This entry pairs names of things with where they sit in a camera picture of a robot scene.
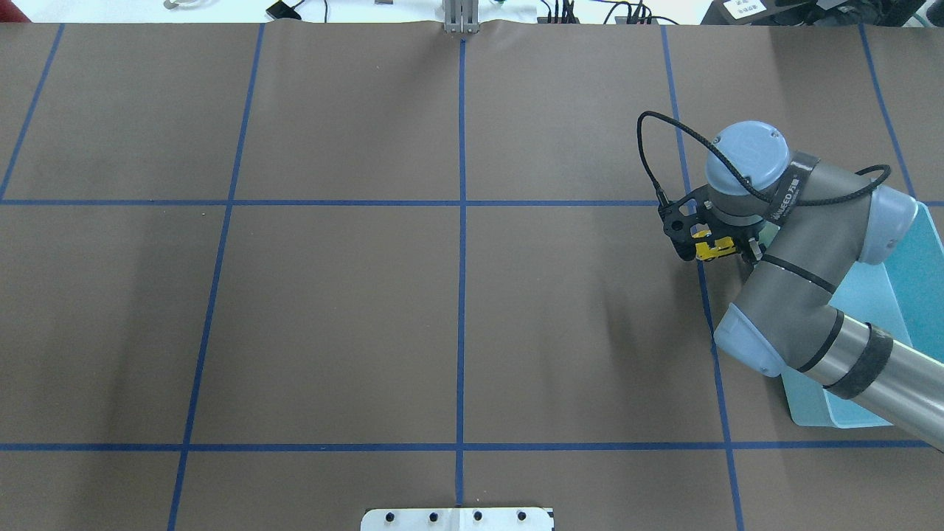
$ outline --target metal bracket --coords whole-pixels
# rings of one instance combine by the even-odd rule
[[[479,0],[443,0],[446,33],[479,32]]]
[[[372,509],[361,531],[553,531],[553,509],[541,507],[455,507]]]

